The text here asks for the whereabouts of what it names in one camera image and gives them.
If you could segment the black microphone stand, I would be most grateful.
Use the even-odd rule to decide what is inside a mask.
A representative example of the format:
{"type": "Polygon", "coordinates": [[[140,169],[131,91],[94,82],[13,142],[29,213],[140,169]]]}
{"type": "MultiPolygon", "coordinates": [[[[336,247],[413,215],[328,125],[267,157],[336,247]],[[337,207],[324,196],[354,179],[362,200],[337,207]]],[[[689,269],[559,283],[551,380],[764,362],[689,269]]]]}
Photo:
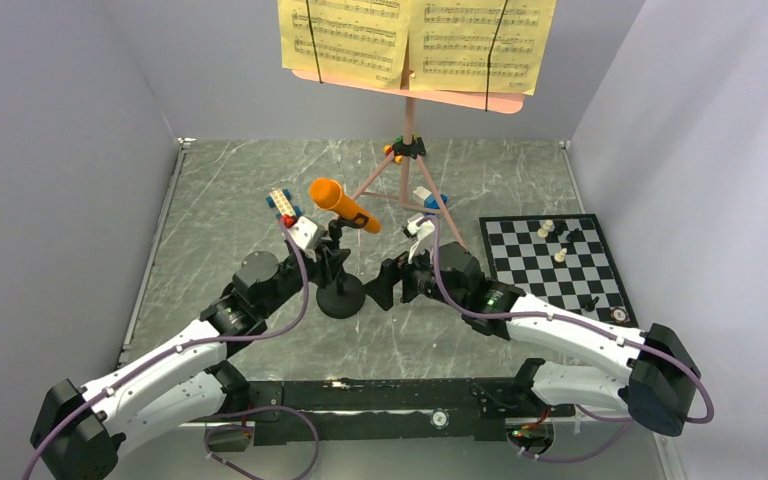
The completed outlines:
{"type": "MultiPolygon", "coordinates": [[[[326,235],[317,247],[329,242],[333,248],[343,248],[340,240],[344,227],[353,228],[346,220],[331,220],[328,223],[326,235]]],[[[362,282],[357,276],[348,273],[344,264],[343,271],[335,282],[325,288],[318,287],[316,292],[318,307],[326,316],[333,319],[347,319],[356,315],[362,309],[366,299],[362,282]]]]}

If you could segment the orange toy microphone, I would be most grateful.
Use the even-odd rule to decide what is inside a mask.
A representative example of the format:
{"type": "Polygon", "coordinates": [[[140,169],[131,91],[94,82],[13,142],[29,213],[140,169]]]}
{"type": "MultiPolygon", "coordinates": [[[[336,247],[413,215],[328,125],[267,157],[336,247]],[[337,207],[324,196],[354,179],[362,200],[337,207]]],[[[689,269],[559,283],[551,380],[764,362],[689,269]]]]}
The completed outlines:
{"type": "Polygon", "coordinates": [[[380,232],[380,222],[347,195],[336,180],[317,178],[310,185],[309,194],[314,204],[320,209],[335,213],[341,219],[369,233],[380,232]]]}

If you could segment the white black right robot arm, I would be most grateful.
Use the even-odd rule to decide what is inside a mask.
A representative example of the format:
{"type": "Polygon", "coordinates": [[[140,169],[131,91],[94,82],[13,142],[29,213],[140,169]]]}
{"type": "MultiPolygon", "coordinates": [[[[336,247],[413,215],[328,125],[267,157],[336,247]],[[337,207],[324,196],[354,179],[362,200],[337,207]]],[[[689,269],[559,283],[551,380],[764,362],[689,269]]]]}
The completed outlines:
{"type": "Polygon", "coordinates": [[[709,395],[701,372],[678,335],[654,324],[648,330],[613,326],[551,305],[492,279],[457,243],[433,253],[404,252],[382,262],[364,286],[380,308],[394,305],[394,288],[405,303],[422,295],[452,307],[476,332],[530,342],[576,359],[574,365],[528,360],[511,390],[524,415],[561,404],[593,406],[629,416],[662,435],[677,437],[688,423],[712,416],[690,414],[695,396],[709,395]]]}

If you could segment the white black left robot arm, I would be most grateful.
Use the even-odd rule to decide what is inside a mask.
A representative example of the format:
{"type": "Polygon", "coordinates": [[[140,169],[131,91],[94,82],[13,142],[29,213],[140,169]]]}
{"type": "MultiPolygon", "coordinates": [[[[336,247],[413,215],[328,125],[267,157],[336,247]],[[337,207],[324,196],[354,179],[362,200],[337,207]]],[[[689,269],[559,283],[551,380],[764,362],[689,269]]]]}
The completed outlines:
{"type": "Polygon", "coordinates": [[[311,252],[288,243],[283,260],[248,255],[217,299],[171,339],[126,366],[81,386],[63,380],[46,393],[23,476],[43,462],[56,479],[104,479],[126,456],[202,417],[239,417],[250,386],[229,360],[256,340],[279,336],[267,320],[296,294],[305,311],[311,286],[333,282],[344,249],[311,252]]]}

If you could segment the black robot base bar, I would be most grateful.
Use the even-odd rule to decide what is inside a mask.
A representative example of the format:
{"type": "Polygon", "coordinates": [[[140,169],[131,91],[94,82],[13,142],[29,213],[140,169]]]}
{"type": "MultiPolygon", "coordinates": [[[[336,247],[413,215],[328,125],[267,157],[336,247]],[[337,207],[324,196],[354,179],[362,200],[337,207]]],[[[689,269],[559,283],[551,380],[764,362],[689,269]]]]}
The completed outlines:
{"type": "Polygon", "coordinates": [[[469,437],[503,441],[528,423],[573,417],[571,405],[541,407],[506,377],[252,381],[243,401],[211,415],[245,422],[257,446],[319,438],[393,440],[469,437]]]}

